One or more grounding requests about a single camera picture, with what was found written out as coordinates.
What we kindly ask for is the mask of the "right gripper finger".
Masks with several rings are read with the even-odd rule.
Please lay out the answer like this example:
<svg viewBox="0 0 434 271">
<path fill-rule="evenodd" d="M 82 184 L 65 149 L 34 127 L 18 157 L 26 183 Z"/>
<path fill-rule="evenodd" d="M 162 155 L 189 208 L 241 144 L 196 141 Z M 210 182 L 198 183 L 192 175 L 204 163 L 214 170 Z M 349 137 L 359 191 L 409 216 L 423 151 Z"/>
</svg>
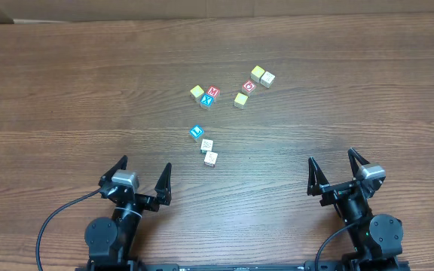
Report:
<svg viewBox="0 0 434 271">
<path fill-rule="evenodd" d="M 348 153 L 353 176 L 356 177 L 359 167 L 363 165 L 367 165 L 369 164 L 369 162 L 364 157 L 362 157 L 354 148 L 349 148 L 347 153 Z"/>
<path fill-rule="evenodd" d="M 313 157 L 308 158 L 308 168 L 307 195 L 320 195 L 323 189 L 329 186 L 329 181 Z"/>
</svg>

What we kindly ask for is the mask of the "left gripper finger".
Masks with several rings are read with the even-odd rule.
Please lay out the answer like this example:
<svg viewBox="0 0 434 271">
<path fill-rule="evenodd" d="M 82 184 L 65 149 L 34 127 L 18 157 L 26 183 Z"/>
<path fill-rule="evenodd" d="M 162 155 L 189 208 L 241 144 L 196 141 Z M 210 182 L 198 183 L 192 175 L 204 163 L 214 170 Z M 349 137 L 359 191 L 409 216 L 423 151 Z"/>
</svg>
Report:
<svg viewBox="0 0 434 271">
<path fill-rule="evenodd" d="M 172 200 L 171 171 L 172 171 L 172 164 L 171 163 L 166 164 L 154 188 L 155 192 L 157 193 L 157 201 L 161 205 L 165 205 L 165 206 L 169 206 Z"/>
<path fill-rule="evenodd" d="M 107 181 L 111 181 L 112 176 L 118 171 L 118 170 L 125 170 L 127 168 L 127 161 L 128 157 L 127 155 L 122 156 L 121 159 L 119 159 L 118 162 L 116 162 L 115 165 L 113 165 L 112 168 L 110 168 L 106 173 L 104 173 L 99 180 L 99 185 L 104 185 Z"/>
</svg>

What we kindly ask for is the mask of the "red edged wooden block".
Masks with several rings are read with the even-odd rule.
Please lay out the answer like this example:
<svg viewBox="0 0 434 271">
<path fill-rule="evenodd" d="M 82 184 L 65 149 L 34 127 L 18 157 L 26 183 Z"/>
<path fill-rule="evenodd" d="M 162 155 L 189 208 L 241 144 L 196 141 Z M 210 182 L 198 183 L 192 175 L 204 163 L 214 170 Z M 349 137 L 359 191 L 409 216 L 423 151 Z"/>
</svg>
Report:
<svg viewBox="0 0 434 271">
<path fill-rule="evenodd" d="M 207 151 L 204 158 L 204 164 L 207 166 L 215 167 L 218 154 L 216 152 Z"/>
</svg>

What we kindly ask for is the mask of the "green edged wooden block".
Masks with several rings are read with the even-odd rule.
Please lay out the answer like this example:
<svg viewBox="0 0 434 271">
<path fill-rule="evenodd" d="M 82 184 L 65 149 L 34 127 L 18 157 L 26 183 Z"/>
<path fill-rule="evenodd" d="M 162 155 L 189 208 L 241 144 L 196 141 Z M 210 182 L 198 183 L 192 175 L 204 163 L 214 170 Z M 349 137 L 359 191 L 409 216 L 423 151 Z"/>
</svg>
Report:
<svg viewBox="0 0 434 271">
<path fill-rule="evenodd" d="M 201 141 L 200 152 L 202 154 L 205 154 L 208 151 L 212 151 L 212 147 L 213 147 L 213 140 L 203 139 Z"/>
</svg>

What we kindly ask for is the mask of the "blue wooden block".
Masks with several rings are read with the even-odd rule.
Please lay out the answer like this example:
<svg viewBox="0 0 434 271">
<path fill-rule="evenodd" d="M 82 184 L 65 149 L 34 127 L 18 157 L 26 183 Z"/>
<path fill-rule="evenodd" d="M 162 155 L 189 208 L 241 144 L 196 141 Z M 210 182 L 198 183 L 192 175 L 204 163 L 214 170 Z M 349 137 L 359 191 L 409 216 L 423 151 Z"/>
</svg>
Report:
<svg viewBox="0 0 434 271">
<path fill-rule="evenodd" d="M 204 133 L 205 131 L 199 125 L 195 125 L 189 130 L 190 137 L 192 137 L 193 140 L 195 140 L 196 142 L 198 142 L 202 138 Z"/>
</svg>

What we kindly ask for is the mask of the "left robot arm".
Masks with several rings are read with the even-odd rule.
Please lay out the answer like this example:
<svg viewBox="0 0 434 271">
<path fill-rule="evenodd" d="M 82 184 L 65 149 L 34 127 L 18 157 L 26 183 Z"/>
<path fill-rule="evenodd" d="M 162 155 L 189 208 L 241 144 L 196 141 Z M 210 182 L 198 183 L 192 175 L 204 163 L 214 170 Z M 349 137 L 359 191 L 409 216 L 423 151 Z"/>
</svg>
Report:
<svg viewBox="0 0 434 271">
<path fill-rule="evenodd" d="M 140 194 L 139 180 L 134 171 L 127 169 L 127 156 L 99 180 L 99 193 L 103 199 L 115 204 L 112 216 L 91 221 L 84 233 L 89 248 L 87 270 L 146 270 L 145 264 L 130 256 L 136 230 L 145 211 L 158 212 L 160 206 L 171 203 L 172 164 L 164 167 L 154 190 L 154 196 Z"/>
</svg>

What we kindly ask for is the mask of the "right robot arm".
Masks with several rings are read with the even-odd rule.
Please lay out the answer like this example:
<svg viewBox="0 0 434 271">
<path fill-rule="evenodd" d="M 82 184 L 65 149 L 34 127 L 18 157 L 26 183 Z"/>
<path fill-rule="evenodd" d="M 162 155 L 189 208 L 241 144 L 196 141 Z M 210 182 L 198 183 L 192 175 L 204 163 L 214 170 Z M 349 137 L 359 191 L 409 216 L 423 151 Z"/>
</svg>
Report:
<svg viewBox="0 0 434 271">
<path fill-rule="evenodd" d="M 350 181 L 331 185 L 313 157 L 308 159 L 307 195 L 321 196 L 321 206 L 333 206 L 344 226 L 330 235 L 318 249 L 313 261 L 306 263 L 308 270 L 408 270 L 400 263 L 404 231 L 402 222 L 391 215 L 374 215 L 368 204 L 386 178 L 384 168 L 371 163 L 355 149 L 348 150 L 353 177 Z M 344 254 L 340 260 L 320 263 L 324 248 L 336 236 L 347 232 L 354 252 Z"/>
</svg>

